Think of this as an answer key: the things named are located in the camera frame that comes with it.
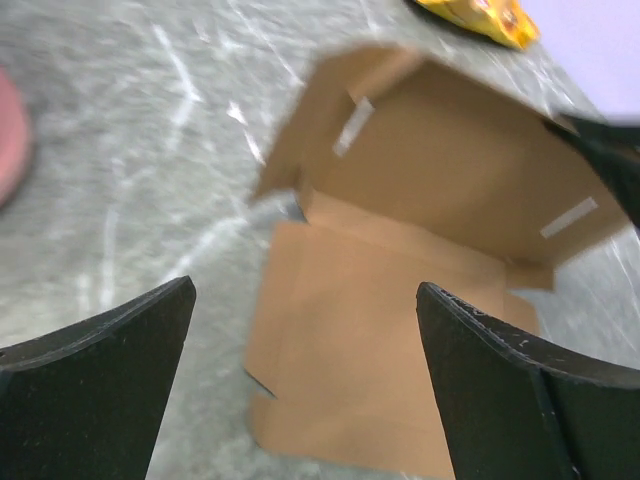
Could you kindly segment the pink tiered shelf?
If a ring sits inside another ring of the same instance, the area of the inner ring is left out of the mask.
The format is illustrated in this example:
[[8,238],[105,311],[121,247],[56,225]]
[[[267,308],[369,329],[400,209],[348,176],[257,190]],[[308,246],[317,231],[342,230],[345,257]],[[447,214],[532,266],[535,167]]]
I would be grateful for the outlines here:
[[31,165],[32,133],[22,95],[4,67],[0,80],[0,203],[11,201]]

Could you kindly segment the brown cardboard box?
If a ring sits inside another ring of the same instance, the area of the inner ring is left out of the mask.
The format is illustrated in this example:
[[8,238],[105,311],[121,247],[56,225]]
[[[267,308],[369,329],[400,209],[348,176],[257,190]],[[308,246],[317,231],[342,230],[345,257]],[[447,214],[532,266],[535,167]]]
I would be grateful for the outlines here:
[[454,475],[416,318],[433,282],[528,332],[519,288],[630,220],[559,120],[435,59],[373,44],[321,57],[253,196],[293,190],[247,346],[264,449]]

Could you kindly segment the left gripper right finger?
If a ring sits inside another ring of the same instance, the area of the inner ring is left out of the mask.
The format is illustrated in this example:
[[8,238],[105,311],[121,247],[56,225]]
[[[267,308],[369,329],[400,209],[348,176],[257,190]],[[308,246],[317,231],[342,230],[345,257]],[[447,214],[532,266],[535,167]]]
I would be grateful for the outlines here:
[[636,479],[639,372],[423,282],[417,317],[458,479]]

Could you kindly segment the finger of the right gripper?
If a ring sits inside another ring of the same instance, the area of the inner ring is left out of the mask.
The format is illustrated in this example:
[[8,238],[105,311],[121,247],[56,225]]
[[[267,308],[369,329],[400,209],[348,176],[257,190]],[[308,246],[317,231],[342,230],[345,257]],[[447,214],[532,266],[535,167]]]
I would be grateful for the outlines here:
[[543,122],[542,237],[593,240],[639,227],[639,126],[575,115]]

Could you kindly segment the yellow chips bag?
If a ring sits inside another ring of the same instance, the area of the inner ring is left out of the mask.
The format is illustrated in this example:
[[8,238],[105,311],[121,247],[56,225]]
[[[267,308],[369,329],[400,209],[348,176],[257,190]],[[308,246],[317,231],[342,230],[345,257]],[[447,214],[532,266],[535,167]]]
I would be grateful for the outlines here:
[[464,30],[524,51],[540,38],[540,31],[518,1],[417,0],[414,4]]

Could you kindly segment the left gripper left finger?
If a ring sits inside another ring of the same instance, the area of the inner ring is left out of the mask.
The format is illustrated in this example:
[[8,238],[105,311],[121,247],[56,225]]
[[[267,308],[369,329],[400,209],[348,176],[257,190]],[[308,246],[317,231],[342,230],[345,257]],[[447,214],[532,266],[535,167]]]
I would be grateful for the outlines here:
[[178,277],[2,348],[2,478],[145,478],[195,302]]

